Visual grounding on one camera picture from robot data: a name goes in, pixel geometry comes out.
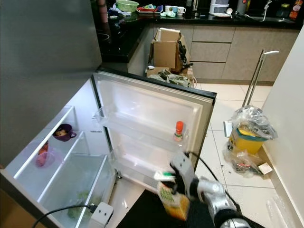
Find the orange bottle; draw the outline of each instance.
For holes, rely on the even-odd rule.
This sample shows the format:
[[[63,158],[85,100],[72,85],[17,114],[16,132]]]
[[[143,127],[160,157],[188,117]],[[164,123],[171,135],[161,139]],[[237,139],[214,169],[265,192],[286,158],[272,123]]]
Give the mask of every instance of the orange bottle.
[[[176,122],[174,140],[177,141],[177,142],[182,141],[182,129],[183,129],[183,127],[184,127],[183,121]]]
[[[299,11],[300,11],[300,8],[303,4],[303,1],[302,0],[296,0],[294,3],[295,4],[293,6],[293,9],[289,14],[289,18],[291,20],[295,20],[297,18],[298,14],[299,14]]]

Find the white power adapter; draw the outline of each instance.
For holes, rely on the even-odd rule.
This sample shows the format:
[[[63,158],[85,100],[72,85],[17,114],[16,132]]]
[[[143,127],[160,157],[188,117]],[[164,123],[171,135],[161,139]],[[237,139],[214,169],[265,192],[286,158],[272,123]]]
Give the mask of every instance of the white power adapter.
[[[88,228],[105,228],[112,215],[113,207],[101,202],[91,216]]]

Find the kitchen counter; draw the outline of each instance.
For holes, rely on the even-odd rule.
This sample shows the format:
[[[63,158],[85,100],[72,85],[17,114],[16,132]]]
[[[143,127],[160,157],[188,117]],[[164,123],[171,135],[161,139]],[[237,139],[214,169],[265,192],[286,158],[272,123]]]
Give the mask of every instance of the kitchen counter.
[[[206,13],[201,18],[169,18],[141,16],[133,13],[129,17],[109,19],[109,23],[97,26],[97,37],[103,62],[128,63],[144,36],[146,26],[151,23],[194,24],[234,27],[283,28],[300,30],[302,24],[274,21],[255,21],[250,18],[217,18]]]

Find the black cable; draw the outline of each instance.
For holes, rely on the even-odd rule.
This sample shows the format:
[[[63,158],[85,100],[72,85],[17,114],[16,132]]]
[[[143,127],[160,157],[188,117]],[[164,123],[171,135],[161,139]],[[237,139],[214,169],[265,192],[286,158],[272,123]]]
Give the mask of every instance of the black cable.
[[[211,175],[214,177],[214,179],[216,181],[219,181],[217,179],[216,175],[212,172],[212,170],[210,169],[210,167],[205,163],[205,161],[201,157],[199,157],[197,154],[195,154],[193,152],[189,152],[189,153],[193,154],[195,157],[197,157],[198,159],[200,159],[200,161],[206,166],[206,168],[209,170],[209,172],[211,173]],[[234,206],[236,206],[237,212],[242,215],[241,207],[239,206],[239,204],[229,195],[229,193],[226,190],[225,190],[225,193],[229,197],[229,199],[233,202]]]
[[[59,208],[59,209],[56,209],[56,210],[52,210],[50,212],[48,212],[47,214],[44,214],[43,216],[41,216],[40,218],[38,218],[36,220],[36,222],[34,223],[34,225],[32,226],[32,228],[35,228],[35,226],[43,219],[45,218],[46,216],[48,216],[49,214],[53,214],[57,211],[61,211],[61,210],[66,210],[66,209],[69,209],[69,208],[89,208],[91,213],[94,213],[94,211],[96,210],[97,206],[92,204],[92,205],[72,205],[72,206],[67,206],[67,207],[63,207],[63,208]]]

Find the yellow bucket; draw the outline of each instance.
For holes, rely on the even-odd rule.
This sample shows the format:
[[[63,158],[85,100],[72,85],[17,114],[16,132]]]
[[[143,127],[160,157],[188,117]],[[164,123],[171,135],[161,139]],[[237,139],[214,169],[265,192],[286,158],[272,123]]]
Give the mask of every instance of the yellow bucket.
[[[267,139],[237,128],[231,132],[229,140],[236,147],[236,150],[247,150],[250,154],[256,154]]]

